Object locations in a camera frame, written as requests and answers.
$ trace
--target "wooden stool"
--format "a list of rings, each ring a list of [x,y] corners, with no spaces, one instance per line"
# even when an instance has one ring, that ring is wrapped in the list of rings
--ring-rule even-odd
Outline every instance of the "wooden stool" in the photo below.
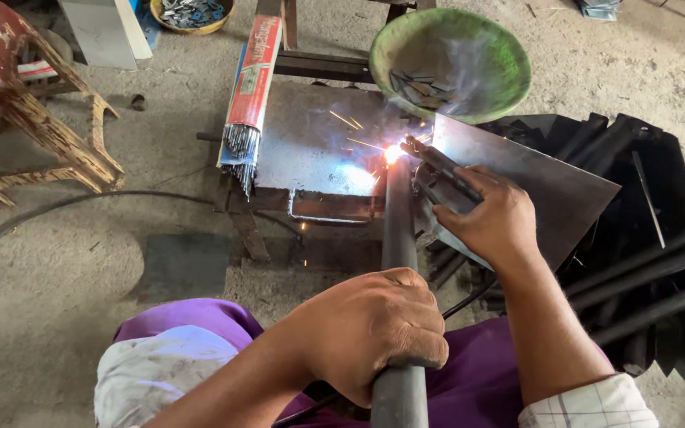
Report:
[[[47,86],[26,87],[17,73],[17,53],[24,46],[33,46],[57,72],[61,81]],[[88,142],[54,117],[36,99],[66,92],[81,92],[90,104],[92,124]],[[123,169],[104,148],[102,127],[105,110],[118,117],[118,113],[81,80],[78,73],[23,17],[0,3],[1,118],[19,126],[59,160],[59,165],[53,168],[0,173],[0,209],[14,206],[14,202],[2,190],[18,184],[78,180],[96,193],[121,187]]]

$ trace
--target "metal sheet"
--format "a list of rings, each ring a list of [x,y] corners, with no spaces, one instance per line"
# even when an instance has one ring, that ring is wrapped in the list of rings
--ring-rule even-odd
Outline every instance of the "metal sheet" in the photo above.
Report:
[[[487,165],[528,192],[536,208],[538,247],[552,269],[567,258],[620,189],[539,151],[441,115],[435,120],[433,141],[458,164]],[[422,199],[420,206],[427,212],[430,204]],[[442,229],[432,215],[421,220],[417,226],[427,231]],[[456,249],[473,256],[466,248]]]
[[[356,130],[334,111],[363,127]],[[260,189],[297,189],[337,195],[382,196],[383,151],[350,141],[387,147],[402,139],[403,112],[383,102],[380,92],[272,82],[255,179]],[[372,171],[379,170],[374,176]]]

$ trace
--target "forearm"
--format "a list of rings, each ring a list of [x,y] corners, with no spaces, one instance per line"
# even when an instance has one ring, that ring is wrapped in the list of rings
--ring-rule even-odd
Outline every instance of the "forearm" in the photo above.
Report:
[[[145,428],[269,426],[309,384],[280,331],[268,330]]]
[[[539,254],[498,269],[528,405],[614,374]]]

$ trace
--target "left hand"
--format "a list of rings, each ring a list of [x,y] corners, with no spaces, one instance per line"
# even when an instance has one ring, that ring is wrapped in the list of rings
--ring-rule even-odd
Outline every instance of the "left hand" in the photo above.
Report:
[[[266,334],[296,350],[310,378],[371,406],[371,382],[386,365],[441,368],[443,317],[427,283],[396,268],[349,279],[307,300]]]

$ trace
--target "purple cloth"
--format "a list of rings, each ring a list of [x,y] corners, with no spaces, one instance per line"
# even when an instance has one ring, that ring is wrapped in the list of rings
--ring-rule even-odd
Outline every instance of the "purple cloth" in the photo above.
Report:
[[[247,309],[214,298],[194,298],[147,309],[124,321],[113,342],[156,336],[182,325],[195,325],[223,337],[241,351],[263,332]],[[517,361],[505,317],[494,318],[445,334],[449,357],[440,370],[427,372],[427,405],[432,428],[514,426],[522,412]],[[280,417],[315,402],[300,394]],[[304,428],[365,428],[368,422],[349,420],[322,409],[295,426]]]

